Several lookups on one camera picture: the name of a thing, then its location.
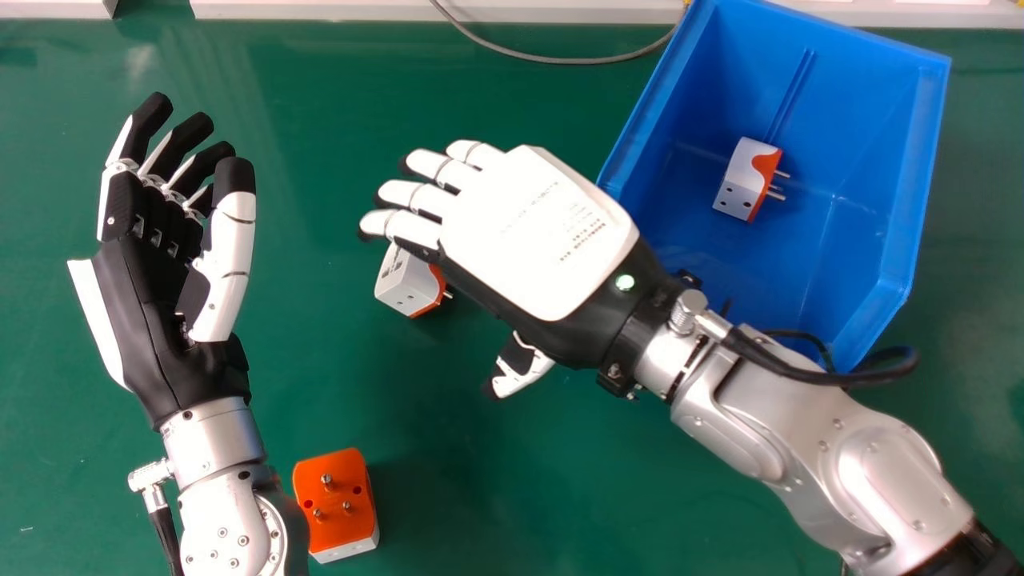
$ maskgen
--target green work surface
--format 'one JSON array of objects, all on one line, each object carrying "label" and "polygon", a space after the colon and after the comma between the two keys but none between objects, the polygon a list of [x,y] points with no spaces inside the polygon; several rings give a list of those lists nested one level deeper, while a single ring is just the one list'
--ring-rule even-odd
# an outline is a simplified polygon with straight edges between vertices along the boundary
[{"label": "green work surface", "polygon": [[[662,33],[484,28],[573,55]],[[920,429],[1021,554],[1024,40],[886,34],[954,69],[915,289],[885,336],[924,361],[857,396]],[[349,446],[371,464],[380,548],[313,574],[836,573],[767,489],[650,397],[557,369],[493,403],[479,388],[504,326],[466,301],[411,322],[373,297],[385,246],[358,243],[355,223],[399,158],[461,137],[530,142],[596,177],[655,61],[545,67],[444,25],[197,23],[128,0],[117,22],[0,23],[0,573],[166,574],[125,483],[160,439],[106,376],[65,268],[95,250],[103,159],[153,90],[178,120],[208,112],[256,164],[237,331],[271,461],[286,484],[296,460]]]}]

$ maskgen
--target robotic hand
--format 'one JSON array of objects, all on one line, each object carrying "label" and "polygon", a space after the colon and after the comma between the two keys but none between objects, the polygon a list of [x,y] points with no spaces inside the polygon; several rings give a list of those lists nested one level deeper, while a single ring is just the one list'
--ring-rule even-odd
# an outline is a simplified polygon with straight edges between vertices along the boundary
[{"label": "robotic hand", "polygon": [[459,140],[406,165],[386,208],[359,222],[435,263],[514,331],[489,388],[507,397],[554,363],[597,368],[616,396],[647,389],[672,421],[785,503],[805,532],[857,574],[1024,574],[943,478],[909,426],[844,390],[891,381],[914,355],[883,351],[825,373],[769,335],[708,310],[692,279],[659,265],[629,215],[549,152]]},{"label": "robotic hand", "polygon": [[[100,180],[99,251],[68,262],[108,372],[138,398],[167,450],[128,485],[173,575],[304,575],[308,527],[265,463],[249,364],[231,333],[252,261],[255,174],[224,141],[182,163],[213,132],[203,113],[145,158],[172,110],[154,93],[128,117]],[[171,478],[180,548],[162,488]]]}]

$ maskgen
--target gray cable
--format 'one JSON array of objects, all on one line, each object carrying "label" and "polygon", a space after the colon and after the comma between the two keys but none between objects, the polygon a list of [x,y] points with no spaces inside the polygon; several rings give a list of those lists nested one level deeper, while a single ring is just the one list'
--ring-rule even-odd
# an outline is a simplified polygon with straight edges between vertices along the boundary
[{"label": "gray cable", "polygon": [[452,12],[447,11],[447,9],[444,8],[444,6],[441,6],[438,0],[428,0],[428,1],[430,2],[431,5],[433,5],[434,8],[437,8],[437,11],[440,12],[441,15],[444,16],[446,20],[452,23],[452,26],[454,26],[456,30],[461,32],[463,36],[469,38],[470,40],[476,42],[477,44],[483,46],[484,48],[488,48],[496,52],[505,54],[506,56],[512,56],[513,58],[519,58],[522,60],[536,61],[540,64],[558,64],[565,66],[594,66],[600,64],[614,64],[620,61],[631,60],[633,58],[638,58],[645,54],[649,54],[654,50],[660,48],[665,44],[667,44],[669,40],[672,39],[672,35],[676,33],[677,29],[679,29],[679,24],[683,22],[683,16],[686,15],[686,10],[689,7],[689,4],[684,2],[683,14],[679,17],[679,22],[672,27],[672,30],[666,33],[665,36],[655,40],[652,44],[648,44],[643,48],[640,48],[639,50],[634,50],[632,52],[627,52],[625,54],[616,54],[614,56],[600,56],[595,58],[561,58],[554,56],[528,54],[526,52],[520,52],[518,50],[513,50],[512,48],[506,48],[505,46],[500,46],[498,44],[495,44],[494,42],[490,42],[489,40],[484,40],[483,38],[480,38],[476,34],[470,32],[470,30],[466,28],[465,25],[463,25],[454,15],[452,15]]}]

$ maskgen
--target silver metal forearm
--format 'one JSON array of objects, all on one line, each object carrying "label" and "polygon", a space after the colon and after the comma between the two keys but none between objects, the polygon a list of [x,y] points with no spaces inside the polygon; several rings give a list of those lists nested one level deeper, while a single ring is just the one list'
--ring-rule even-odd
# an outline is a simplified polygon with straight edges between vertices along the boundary
[{"label": "silver metal forearm", "polygon": [[[892,576],[970,528],[971,506],[916,431],[839,387],[741,361],[719,343],[731,325],[699,308],[674,315],[674,325],[658,330],[635,376],[670,403],[676,425],[774,491],[811,538],[840,552],[855,573]],[[740,329],[791,365],[820,370],[768,336]]]},{"label": "silver metal forearm", "polygon": [[186,576],[304,576],[309,529],[285,495],[252,412],[241,398],[176,413],[161,427],[167,458],[129,476],[147,510],[161,484],[178,484],[181,569]]}]

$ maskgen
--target blue bin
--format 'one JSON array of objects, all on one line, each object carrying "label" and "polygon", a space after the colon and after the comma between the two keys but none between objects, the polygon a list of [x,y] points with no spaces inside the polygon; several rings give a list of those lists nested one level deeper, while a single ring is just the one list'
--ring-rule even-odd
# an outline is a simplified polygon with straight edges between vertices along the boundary
[{"label": "blue bin", "polygon": [[[781,6],[696,0],[598,186],[667,269],[732,299],[730,320],[811,332],[849,370],[910,291],[948,73],[945,56]],[[712,208],[741,136],[782,149],[792,174],[752,223]]]}]

